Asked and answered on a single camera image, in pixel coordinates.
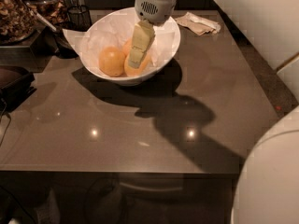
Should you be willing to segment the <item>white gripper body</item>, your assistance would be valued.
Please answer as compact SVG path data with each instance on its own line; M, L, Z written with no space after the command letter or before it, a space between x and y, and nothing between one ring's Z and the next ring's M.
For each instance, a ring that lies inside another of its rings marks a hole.
M135 12L142 21L163 24L171 16L177 0L135 0Z

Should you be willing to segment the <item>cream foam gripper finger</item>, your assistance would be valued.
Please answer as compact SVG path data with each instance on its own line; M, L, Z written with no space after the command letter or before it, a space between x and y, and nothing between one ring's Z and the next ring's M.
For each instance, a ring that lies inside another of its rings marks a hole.
M154 38L155 31L150 22L143 20L135 24L128 60L131 67L137 69L141 65Z

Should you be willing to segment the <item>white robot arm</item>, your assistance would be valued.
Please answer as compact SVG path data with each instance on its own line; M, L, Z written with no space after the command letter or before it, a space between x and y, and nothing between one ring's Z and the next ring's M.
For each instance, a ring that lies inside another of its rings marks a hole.
M153 42L154 27L171 16L177 0L135 0L128 66L138 69ZM277 133L274 124L246 157L237 179L230 224L299 224L298 124Z

